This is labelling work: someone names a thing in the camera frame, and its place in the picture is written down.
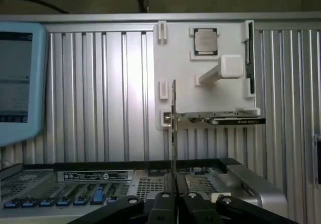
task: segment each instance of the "screw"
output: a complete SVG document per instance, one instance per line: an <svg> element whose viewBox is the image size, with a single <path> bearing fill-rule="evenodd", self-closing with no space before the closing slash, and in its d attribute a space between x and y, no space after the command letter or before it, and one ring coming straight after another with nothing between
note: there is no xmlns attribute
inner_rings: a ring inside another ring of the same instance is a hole
<svg viewBox="0 0 321 224"><path fill-rule="evenodd" d="M229 198L224 198L222 201L225 202L226 204L230 204L232 202L231 199Z"/></svg>
<svg viewBox="0 0 321 224"><path fill-rule="evenodd" d="M129 200L128 202L129 202L130 204L134 204L134 203L137 202L137 200L136 200L136 199L131 199L131 200Z"/></svg>
<svg viewBox="0 0 321 224"><path fill-rule="evenodd" d="M196 196L195 193L190 193L190 194L189 194L189 197L190 197L190 198L194 198L195 196Z"/></svg>

